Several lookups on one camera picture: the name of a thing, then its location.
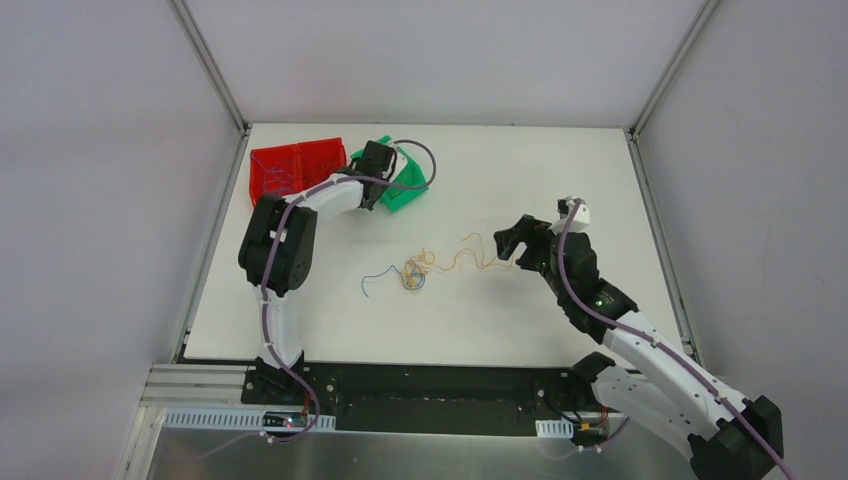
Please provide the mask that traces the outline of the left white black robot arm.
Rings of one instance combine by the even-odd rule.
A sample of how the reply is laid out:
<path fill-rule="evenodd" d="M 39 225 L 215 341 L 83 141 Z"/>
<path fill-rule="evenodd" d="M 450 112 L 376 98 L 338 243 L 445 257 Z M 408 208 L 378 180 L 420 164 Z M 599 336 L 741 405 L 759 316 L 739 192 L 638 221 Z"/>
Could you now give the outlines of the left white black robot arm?
<path fill-rule="evenodd" d="M 266 389 L 281 404 L 297 402 L 305 378 L 292 367 L 304 351 L 292 292 L 307 279 L 317 228 L 342 213 L 372 209 L 390 185 L 398 153 L 366 143 L 359 157 L 310 189 L 256 203 L 238 253 L 260 305 L 262 360 L 273 365 Z"/>

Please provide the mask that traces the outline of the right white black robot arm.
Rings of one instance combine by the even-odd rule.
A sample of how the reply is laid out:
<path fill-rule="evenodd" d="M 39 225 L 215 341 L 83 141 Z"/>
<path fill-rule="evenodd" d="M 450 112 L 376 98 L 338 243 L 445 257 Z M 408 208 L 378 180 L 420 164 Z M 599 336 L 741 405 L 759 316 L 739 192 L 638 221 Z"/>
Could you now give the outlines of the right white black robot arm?
<path fill-rule="evenodd" d="M 494 233 L 497 256 L 539 273 L 580 332 L 629 362 L 633 377 L 594 352 L 575 364 L 569 400 L 583 410 L 599 403 L 651 430 L 689 462 L 699 479 L 762 479 L 784 460 L 782 413 L 766 396 L 751 399 L 672 345 L 620 289 L 603 279 L 585 233 L 563 218 L 530 215 Z"/>

